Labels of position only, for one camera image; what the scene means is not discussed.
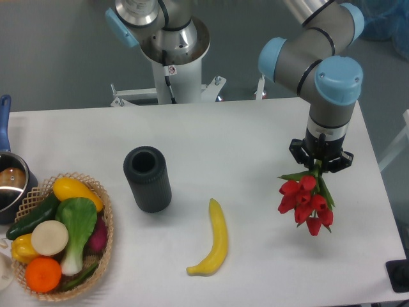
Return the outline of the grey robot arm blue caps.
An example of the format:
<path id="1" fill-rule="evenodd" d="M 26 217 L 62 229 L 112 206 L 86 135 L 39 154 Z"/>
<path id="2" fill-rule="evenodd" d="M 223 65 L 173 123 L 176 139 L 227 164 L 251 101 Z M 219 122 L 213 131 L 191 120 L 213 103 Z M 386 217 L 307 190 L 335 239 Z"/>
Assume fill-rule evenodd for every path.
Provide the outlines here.
<path id="1" fill-rule="evenodd" d="M 273 38 L 263 47 L 259 71 L 310 104 L 305 137 L 293 139 L 289 150 L 308 169 L 321 162 L 324 173 L 336 173 L 353 162 L 343 150 L 349 122 L 360 97 L 363 70 L 340 55 L 363 32 L 361 10 L 336 1 L 285 1 L 301 23 L 294 40 Z"/>

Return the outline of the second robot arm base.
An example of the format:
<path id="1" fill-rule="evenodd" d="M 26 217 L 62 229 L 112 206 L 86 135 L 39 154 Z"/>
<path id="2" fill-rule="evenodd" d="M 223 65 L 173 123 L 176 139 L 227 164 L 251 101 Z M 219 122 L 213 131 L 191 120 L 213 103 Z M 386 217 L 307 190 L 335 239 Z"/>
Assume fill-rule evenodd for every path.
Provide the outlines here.
<path id="1" fill-rule="evenodd" d="M 105 12 L 116 38 L 163 65 L 201 59 L 210 46 L 205 24 L 192 14 L 192 1 L 115 1 Z"/>

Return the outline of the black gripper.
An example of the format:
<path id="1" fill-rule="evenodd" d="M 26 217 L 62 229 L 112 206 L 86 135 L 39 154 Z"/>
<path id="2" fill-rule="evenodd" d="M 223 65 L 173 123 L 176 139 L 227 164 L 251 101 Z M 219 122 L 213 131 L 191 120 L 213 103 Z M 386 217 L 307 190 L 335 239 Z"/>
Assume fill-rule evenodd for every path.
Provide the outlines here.
<path id="1" fill-rule="evenodd" d="M 305 168 L 312 167 L 312 158 L 316 160 L 328 160 L 327 172 L 337 173 L 352 165 L 354 155 L 350 152 L 342 151 L 345 136 L 336 140 L 327 140 L 325 134 L 319 137 L 313 136 L 310 132 L 305 134 L 305 138 L 292 139 L 289 144 L 289 151 L 298 164 Z"/>

